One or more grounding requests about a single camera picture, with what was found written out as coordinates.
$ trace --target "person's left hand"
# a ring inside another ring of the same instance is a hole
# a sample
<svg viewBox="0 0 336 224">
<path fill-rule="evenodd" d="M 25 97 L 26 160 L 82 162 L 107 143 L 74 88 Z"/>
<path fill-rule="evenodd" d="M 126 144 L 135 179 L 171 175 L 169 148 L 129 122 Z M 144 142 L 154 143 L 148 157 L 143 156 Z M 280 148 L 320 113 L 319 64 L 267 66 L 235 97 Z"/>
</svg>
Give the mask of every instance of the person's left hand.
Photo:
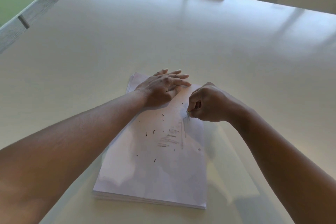
<svg viewBox="0 0 336 224">
<path fill-rule="evenodd" d="M 168 69 L 162 69 L 146 81 L 140 83 L 136 89 L 146 97 L 145 107 L 158 107 L 173 99 L 182 89 L 182 86 L 190 86 L 184 81 L 189 74 L 180 74 L 181 70 L 168 73 Z"/>
</svg>

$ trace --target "table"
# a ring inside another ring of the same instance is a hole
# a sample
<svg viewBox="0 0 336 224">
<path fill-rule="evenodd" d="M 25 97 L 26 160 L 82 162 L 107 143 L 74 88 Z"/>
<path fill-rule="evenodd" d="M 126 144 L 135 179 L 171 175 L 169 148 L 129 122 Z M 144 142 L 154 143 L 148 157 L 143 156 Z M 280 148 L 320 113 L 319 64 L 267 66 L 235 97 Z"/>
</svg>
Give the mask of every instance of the table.
<svg viewBox="0 0 336 224">
<path fill-rule="evenodd" d="M 254 0 L 59 0 L 0 55 L 0 146 L 124 94 L 135 71 L 180 68 L 336 177 L 335 29 L 335 15 Z M 42 223 L 292 223 L 238 133 L 205 133 L 207 210 L 95 200 L 99 157 Z"/>
</svg>

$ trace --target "white paper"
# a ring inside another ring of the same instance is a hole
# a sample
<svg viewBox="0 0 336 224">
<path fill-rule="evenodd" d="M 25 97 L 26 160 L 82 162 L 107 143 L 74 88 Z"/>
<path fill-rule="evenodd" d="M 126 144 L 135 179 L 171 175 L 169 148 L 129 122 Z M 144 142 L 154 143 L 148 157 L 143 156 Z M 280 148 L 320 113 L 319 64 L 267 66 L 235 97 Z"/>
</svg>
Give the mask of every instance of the white paper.
<svg viewBox="0 0 336 224">
<path fill-rule="evenodd" d="M 128 91 L 148 76 L 135 73 Z M 116 200 L 206 208 L 203 122 L 187 115 L 183 89 L 167 105 L 141 112 L 111 143 L 94 186 Z"/>
</svg>

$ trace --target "hand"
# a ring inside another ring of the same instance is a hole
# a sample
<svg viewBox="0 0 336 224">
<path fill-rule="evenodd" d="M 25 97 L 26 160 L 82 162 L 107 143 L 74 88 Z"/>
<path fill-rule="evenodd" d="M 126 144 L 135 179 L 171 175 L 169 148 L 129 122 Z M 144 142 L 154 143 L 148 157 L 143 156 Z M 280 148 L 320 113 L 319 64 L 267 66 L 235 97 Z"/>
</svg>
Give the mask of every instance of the hand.
<svg viewBox="0 0 336 224">
<path fill-rule="evenodd" d="M 182 86 L 190 86 L 184 81 L 189 74 L 180 74 L 181 70 L 168 73 L 168 69 L 162 69 L 146 81 L 139 84 L 135 90 L 141 91 L 146 97 L 145 107 L 158 107 L 173 99 L 182 89 Z"/>
<path fill-rule="evenodd" d="M 246 108 L 241 101 L 208 82 L 191 94 L 187 111 L 200 120 L 232 123 Z"/>
</svg>

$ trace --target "metal leg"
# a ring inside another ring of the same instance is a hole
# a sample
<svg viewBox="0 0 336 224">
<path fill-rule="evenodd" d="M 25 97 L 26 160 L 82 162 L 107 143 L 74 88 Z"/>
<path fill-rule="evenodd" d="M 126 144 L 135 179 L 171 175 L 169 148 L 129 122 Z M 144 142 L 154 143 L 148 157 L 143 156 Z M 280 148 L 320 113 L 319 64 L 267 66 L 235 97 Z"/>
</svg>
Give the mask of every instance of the metal leg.
<svg viewBox="0 0 336 224">
<path fill-rule="evenodd" d="M 30 27 L 26 19 L 22 16 L 22 14 L 19 15 L 17 18 L 20 20 L 20 22 L 23 24 L 25 28 L 28 29 Z"/>
</svg>

